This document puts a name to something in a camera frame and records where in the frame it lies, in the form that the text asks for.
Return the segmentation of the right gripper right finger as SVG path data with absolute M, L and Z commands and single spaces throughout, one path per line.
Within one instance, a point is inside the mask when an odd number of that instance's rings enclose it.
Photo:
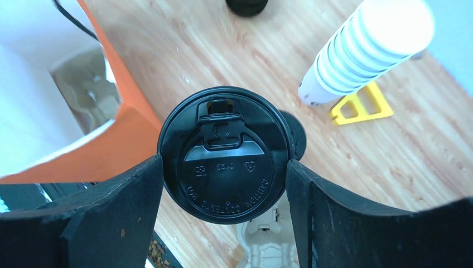
M 287 165 L 301 267 L 471 267 L 472 198 L 419 212 L 393 208 Z

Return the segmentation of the stack of white paper cups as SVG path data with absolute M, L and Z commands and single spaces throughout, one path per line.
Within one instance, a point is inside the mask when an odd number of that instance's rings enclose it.
M 318 52 L 298 96 L 319 106 L 355 93 L 426 49 L 434 34 L 426 1 L 362 1 Z

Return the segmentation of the black plastic cup lid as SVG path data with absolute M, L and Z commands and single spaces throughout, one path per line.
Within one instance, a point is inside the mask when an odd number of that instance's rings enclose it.
M 286 120 L 293 138 L 295 146 L 295 159 L 300 161 L 303 158 L 307 147 L 307 136 L 305 129 L 302 123 L 293 114 L 283 110 L 280 110 L 280 113 Z

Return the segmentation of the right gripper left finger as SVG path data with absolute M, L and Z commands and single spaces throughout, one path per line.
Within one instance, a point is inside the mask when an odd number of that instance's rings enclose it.
M 154 155 L 88 189 L 1 214 L 2 267 L 144 267 L 163 191 Z

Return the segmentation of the orange paper takeout bag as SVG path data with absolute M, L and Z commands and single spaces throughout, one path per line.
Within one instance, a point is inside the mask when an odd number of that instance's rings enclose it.
M 161 123 L 85 1 L 1 2 L 1 183 L 105 181 Z

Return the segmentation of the yellow plastic holder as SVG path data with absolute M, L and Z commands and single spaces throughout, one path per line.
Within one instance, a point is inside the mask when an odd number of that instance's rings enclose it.
M 369 113 L 366 107 L 362 104 L 361 99 L 358 97 L 358 94 L 361 92 L 366 93 L 370 103 L 375 108 L 374 113 Z M 343 115 L 342 108 L 345 105 L 348 105 L 353 112 L 352 117 Z M 371 82 L 358 92 L 341 98 L 329 110 L 329 117 L 335 125 L 347 125 L 351 123 L 387 118 L 393 114 L 394 112 L 391 106 L 387 102 L 376 82 Z

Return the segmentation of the brown pulp cup carrier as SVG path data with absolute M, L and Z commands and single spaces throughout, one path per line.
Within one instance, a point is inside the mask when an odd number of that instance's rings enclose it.
M 299 267 L 287 194 L 251 221 L 236 224 L 235 236 L 244 249 L 237 267 Z

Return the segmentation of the stack of black lids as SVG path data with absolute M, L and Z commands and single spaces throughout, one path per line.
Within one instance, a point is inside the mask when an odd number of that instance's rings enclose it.
M 260 14 L 268 0 L 226 0 L 229 9 L 240 17 L 253 17 Z

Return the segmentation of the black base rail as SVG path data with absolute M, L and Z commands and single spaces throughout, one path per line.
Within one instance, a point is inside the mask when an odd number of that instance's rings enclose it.
M 155 231 L 152 232 L 145 267 L 183 268 Z

